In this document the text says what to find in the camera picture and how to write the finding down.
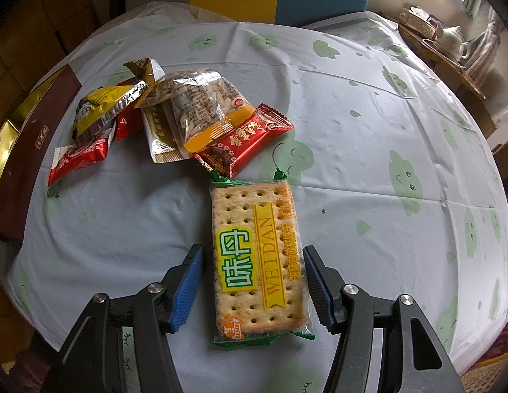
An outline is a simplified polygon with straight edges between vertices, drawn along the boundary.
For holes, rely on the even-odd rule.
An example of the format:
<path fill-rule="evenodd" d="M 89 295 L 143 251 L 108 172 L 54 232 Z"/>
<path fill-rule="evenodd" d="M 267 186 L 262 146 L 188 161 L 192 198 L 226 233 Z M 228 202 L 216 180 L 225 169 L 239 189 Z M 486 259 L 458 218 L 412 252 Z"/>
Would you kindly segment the patterned tissue box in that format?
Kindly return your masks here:
<path fill-rule="evenodd" d="M 436 39 L 441 36 L 441 21 L 419 6 L 402 8 L 400 24 L 419 33 L 424 38 Z"/>

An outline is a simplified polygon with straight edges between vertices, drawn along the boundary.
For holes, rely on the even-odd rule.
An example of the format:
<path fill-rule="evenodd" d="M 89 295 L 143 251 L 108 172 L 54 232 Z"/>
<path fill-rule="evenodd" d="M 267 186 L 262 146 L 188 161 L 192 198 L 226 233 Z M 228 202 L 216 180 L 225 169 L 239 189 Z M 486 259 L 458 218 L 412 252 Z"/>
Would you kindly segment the green cracker packet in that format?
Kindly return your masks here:
<path fill-rule="evenodd" d="M 215 313 L 223 349 L 265 346 L 284 334 L 314 340 L 292 191 L 285 179 L 210 188 Z"/>

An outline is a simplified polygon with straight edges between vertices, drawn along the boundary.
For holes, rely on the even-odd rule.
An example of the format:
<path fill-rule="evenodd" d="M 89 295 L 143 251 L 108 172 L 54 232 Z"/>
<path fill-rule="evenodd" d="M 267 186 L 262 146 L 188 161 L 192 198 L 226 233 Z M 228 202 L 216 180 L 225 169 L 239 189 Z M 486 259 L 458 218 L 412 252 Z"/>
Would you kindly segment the white gold snack packet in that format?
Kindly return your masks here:
<path fill-rule="evenodd" d="M 166 73 L 153 59 L 131 60 L 124 66 L 131 71 L 133 78 L 121 82 L 120 85 L 136 84 L 139 80 L 148 84 L 148 89 L 135 102 L 135 107 L 141 109 L 143 131 L 148 139 L 148 149 L 153 162 L 161 164 L 188 160 L 188 152 L 182 150 L 177 143 L 176 134 L 167 119 L 170 94 L 169 91 L 161 89 L 166 84 Z"/>

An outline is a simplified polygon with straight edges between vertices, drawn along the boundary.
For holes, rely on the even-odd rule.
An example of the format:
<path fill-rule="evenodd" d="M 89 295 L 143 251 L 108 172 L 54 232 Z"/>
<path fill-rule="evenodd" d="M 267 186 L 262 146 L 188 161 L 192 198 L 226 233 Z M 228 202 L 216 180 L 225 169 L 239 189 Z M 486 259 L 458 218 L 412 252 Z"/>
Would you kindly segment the light blue cloud tablecloth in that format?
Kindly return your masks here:
<path fill-rule="evenodd" d="M 457 372 L 508 322 L 508 203 L 481 129 L 458 98 L 370 12 L 309 29 L 199 23 L 163 5 L 85 40 L 66 62 L 83 92 L 125 63 L 209 67 L 294 129 L 240 174 L 284 171 L 300 239 L 369 294 L 412 294 Z M 25 238 L 0 266 L 13 303 L 53 347 L 97 292 L 133 294 L 194 243 L 211 243 L 209 177 L 194 160 L 156 164 L 138 134 L 101 163 L 48 185 L 45 154 Z"/>

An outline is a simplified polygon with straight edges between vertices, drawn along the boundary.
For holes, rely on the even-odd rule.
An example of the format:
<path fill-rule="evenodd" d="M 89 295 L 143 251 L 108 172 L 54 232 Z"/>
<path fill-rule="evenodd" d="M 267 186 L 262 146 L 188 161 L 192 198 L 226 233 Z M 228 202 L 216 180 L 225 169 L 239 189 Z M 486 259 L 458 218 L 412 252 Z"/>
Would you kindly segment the wooden side table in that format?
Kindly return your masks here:
<path fill-rule="evenodd" d="M 400 36 L 408 47 L 452 90 L 464 105 L 486 100 L 481 89 L 456 63 L 424 42 L 416 31 L 398 25 Z"/>

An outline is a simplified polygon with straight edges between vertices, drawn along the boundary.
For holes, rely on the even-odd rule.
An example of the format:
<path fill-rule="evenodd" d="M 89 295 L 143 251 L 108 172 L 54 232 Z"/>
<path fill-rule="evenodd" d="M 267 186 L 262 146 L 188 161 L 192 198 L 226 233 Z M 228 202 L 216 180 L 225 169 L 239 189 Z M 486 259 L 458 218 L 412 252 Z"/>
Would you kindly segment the brown red snack packet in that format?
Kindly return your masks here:
<path fill-rule="evenodd" d="M 115 132 L 116 126 L 113 125 L 110 130 L 98 133 L 83 145 L 56 147 L 53 152 L 47 185 L 51 186 L 77 169 L 83 169 L 105 160 Z"/>

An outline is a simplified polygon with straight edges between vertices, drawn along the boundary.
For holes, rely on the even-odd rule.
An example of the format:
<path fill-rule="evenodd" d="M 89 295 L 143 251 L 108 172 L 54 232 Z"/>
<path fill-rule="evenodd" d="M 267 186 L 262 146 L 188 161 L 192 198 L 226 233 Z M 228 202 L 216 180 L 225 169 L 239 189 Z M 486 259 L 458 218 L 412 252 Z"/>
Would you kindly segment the clear sunflower seed bag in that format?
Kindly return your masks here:
<path fill-rule="evenodd" d="M 170 104 L 173 130 L 195 154 L 249 119 L 254 106 L 218 71 L 204 67 L 171 72 L 157 80 L 142 105 Z"/>

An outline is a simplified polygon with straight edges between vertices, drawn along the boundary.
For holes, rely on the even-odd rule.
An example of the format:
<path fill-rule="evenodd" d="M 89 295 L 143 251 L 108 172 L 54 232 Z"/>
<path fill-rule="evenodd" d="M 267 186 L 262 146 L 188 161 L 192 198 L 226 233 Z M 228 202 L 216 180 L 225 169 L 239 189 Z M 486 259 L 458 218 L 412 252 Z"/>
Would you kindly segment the dark red patterned snack packet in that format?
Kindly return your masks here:
<path fill-rule="evenodd" d="M 286 115 L 270 105 L 260 104 L 249 119 L 193 156 L 209 171 L 232 179 L 271 140 L 293 129 L 294 124 Z"/>

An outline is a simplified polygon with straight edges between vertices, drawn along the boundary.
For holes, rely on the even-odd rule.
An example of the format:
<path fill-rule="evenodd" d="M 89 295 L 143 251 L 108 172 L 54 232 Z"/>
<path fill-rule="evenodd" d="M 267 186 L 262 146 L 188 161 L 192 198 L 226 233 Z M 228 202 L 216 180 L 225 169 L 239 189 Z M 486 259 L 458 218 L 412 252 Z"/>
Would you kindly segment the maroon gift box gold interior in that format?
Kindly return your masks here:
<path fill-rule="evenodd" d="M 0 240 L 20 247 L 46 150 L 81 89 L 69 65 L 40 83 L 0 129 Z"/>

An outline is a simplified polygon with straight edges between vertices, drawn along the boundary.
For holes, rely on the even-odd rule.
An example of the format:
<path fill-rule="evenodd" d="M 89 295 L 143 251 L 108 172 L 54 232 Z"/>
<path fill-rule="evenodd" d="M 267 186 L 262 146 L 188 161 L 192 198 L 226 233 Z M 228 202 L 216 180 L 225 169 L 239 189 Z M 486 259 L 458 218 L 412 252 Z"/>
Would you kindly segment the yellow silver snack packet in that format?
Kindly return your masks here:
<path fill-rule="evenodd" d="M 76 110 L 71 137 L 84 143 L 105 130 L 114 119 L 148 89 L 145 81 L 100 87 L 84 96 Z"/>

